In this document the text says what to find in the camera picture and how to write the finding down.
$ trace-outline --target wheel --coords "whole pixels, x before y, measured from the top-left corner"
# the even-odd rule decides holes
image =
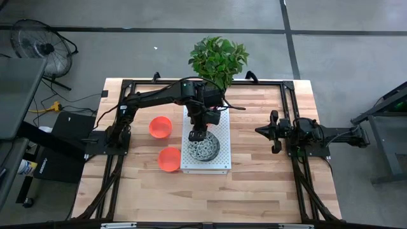
[[[30,208],[34,205],[34,199],[33,198],[25,198],[25,201],[23,203],[24,208]]]

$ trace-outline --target butcher block tabletop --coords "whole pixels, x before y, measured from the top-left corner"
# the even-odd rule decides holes
[[[96,120],[118,103],[123,78],[107,78]],[[301,117],[318,120],[311,82],[294,80]],[[136,91],[158,90],[165,85],[138,85]],[[275,109],[283,116],[280,89],[276,86],[231,86],[226,98],[245,111],[230,109],[231,171],[227,175],[164,172],[157,164],[158,153],[167,146],[181,149],[183,107],[167,104],[139,109],[131,124],[132,138],[125,157],[118,190],[115,221],[176,221],[234,223],[297,223],[300,211],[291,159],[283,150],[273,155],[272,141],[255,133],[269,124]],[[292,114],[292,104],[287,93]],[[97,130],[114,121],[115,112],[101,119]],[[171,119],[168,139],[155,139],[148,125],[157,116]],[[100,190],[107,156],[97,155],[85,164],[72,217],[80,215]],[[328,164],[309,158],[316,193],[338,218],[340,210]],[[107,193],[104,215],[111,191]],[[310,202],[305,194],[308,215]]]

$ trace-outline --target orange bowl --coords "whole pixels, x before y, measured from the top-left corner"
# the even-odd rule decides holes
[[[153,119],[149,125],[150,134],[156,138],[165,138],[171,134],[172,124],[169,118],[159,116]]]
[[[174,172],[181,165],[181,152],[175,147],[167,147],[158,155],[158,166],[165,172]]]

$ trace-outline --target pegboard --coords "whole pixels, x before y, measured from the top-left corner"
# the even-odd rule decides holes
[[[183,113],[183,141],[181,145],[181,170],[228,170],[231,169],[231,155],[230,155],[230,119],[229,110],[221,112],[221,119],[219,125],[208,125],[208,131],[212,132],[221,145],[217,157],[209,162],[201,162],[194,159],[188,153],[188,136],[192,130],[193,125],[190,123],[191,118],[188,117],[188,110],[184,106]]]

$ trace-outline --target potted plant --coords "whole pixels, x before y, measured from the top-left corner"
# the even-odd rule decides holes
[[[188,64],[192,64],[198,76],[210,79],[226,90],[233,75],[241,73],[242,66],[247,65],[249,54],[243,44],[230,43],[221,37],[208,37],[194,46],[191,56]]]

